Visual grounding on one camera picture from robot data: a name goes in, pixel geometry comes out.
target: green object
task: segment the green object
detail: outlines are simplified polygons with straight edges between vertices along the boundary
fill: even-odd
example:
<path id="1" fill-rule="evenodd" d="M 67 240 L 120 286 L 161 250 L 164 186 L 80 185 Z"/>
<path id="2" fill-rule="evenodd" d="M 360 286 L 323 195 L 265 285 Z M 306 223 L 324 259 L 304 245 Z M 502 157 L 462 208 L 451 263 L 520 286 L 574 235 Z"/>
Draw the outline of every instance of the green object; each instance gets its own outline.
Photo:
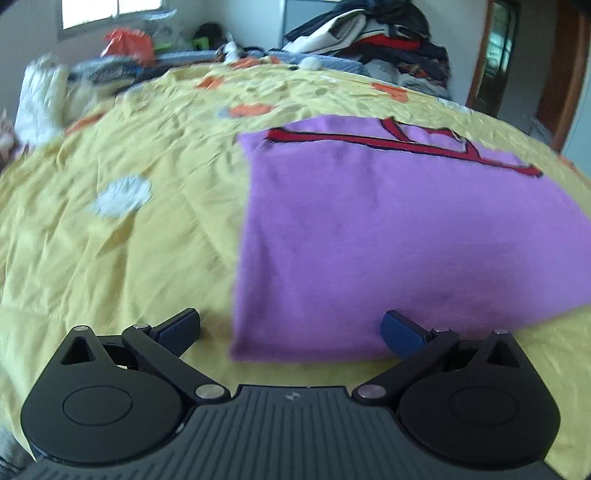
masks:
<path id="1" fill-rule="evenodd" d="M 199 37 L 193 40 L 195 50 L 209 50 L 209 39 L 207 37 Z"/>
<path id="2" fill-rule="evenodd" d="M 173 48 L 173 44 L 171 44 L 171 43 L 160 43 L 158 45 L 154 45 L 154 53 L 156 53 L 156 54 L 166 53 L 171 48 Z"/>

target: orange patch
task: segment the orange patch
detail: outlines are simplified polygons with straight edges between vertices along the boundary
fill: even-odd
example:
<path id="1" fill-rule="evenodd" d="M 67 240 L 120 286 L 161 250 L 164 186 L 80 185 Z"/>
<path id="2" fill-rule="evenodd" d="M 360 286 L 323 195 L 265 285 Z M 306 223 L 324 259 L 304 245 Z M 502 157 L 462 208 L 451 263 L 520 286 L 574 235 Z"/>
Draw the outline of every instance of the orange patch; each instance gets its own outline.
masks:
<path id="1" fill-rule="evenodd" d="M 373 82 L 371 86 L 380 92 L 389 93 L 390 97 L 397 102 L 408 102 L 408 91 L 403 88 L 395 87 L 393 85 L 384 85 L 383 83 L 378 82 Z"/>
<path id="2" fill-rule="evenodd" d="M 221 84 L 223 84 L 226 80 L 224 77 L 216 77 L 215 75 L 211 75 L 209 77 L 205 77 L 199 85 L 195 85 L 195 88 L 205 88 L 207 90 L 215 90 Z"/>
<path id="3" fill-rule="evenodd" d="M 232 118 L 242 116 L 258 116 L 265 115 L 275 108 L 274 105 L 265 105 L 264 103 L 256 103 L 254 105 L 237 105 L 228 109 Z"/>
<path id="4" fill-rule="evenodd" d="M 249 69 L 250 67 L 256 67 L 257 65 L 262 65 L 262 62 L 259 59 L 256 59 L 255 57 L 246 57 L 245 59 L 240 59 L 231 63 L 230 67 L 233 69 Z"/>
<path id="5" fill-rule="evenodd" d="M 94 125 L 105 116 L 105 113 L 106 112 L 96 113 L 94 115 L 87 116 L 78 120 L 75 124 L 68 127 L 64 134 L 68 136 L 74 132 L 77 132 L 78 130 L 82 130 L 83 128 L 88 127 L 89 125 Z"/>

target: yellow bedsheet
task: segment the yellow bedsheet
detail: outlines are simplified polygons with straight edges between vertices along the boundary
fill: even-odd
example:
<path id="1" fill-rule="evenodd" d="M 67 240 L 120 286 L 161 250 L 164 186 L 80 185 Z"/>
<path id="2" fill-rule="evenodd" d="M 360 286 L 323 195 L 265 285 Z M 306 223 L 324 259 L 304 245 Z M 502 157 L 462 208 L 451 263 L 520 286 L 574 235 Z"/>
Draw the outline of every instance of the yellow bedsheet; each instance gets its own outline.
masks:
<path id="1" fill-rule="evenodd" d="M 223 75 L 225 83 L 196 89 L 210 74 Z M 117 334 L 138 322 L 155 325 L 186 307 L 201 313 L 203 336 L 184 360 L 230 388 L 239 383 L 352 387 L 392 364 L 229 360 L 232 287 L 249 176 L 235 139 L 239 132 L 326 113 L 394 115 L 412 124 L 450 127 L 538 165 L 591 216 L 591 191 L 546 146 L 435 98 L 409 93 L 410 101 L 399 103 L 370 82 L 285 66 L 173 70 L 109 105 L 98 124 L 11 166 L 0 177 L 0 422 L 25 442 L 20 408 L 73 326 Z M 223 107 L 240 103 L 277 108 L 254 118 L 219 115 Z M 129 174 L 148 178 L 153 198 L 120 220 L 95 216 L 90 205 L 97 193 Z M 562 425 L 548 462 L 568 480 L 591 472 L 590 337 L 591 308 L 517 333 L 560 406 Z"/>

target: ribbed black plate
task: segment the ribbed black plate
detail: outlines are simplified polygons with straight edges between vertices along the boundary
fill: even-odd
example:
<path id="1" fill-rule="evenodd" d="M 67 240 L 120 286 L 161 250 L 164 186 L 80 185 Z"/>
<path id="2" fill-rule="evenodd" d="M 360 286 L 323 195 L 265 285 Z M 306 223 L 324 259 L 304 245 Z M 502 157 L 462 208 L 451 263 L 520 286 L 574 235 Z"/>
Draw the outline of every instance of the ribbed black plate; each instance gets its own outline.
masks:
<path id="1" fill-rule="evenodd" d="M 169 444 L 120 466 L 84 469 L 43 460 L 27 480 L 560 480 L 545 464 L 475 472 L 429 456 L 385 408 L 342 388 L 242 387 L 199 407 Z"/>

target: purple cloth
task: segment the purple cloth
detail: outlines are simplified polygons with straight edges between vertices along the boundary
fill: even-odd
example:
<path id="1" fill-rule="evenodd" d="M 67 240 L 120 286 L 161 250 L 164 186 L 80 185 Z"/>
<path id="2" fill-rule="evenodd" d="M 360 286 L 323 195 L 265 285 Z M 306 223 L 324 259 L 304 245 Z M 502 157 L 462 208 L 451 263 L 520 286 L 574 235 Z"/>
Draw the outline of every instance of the purple cloth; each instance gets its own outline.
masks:
<path id="1" fill-rule="evenodd" d="M 285 128 L 393 139 L 371 118 Z M 591 303 L 591 222 L 552 179 L 450 158 L 471 144 L 449 131 L 400 130 L 409 140 L 401 148 L 437 145 L 445 156 L 240 136 L 252 181 L 235 359 L 388 356 L 379 325 L 390 309 L 426 329 L 483 336 Z"/>

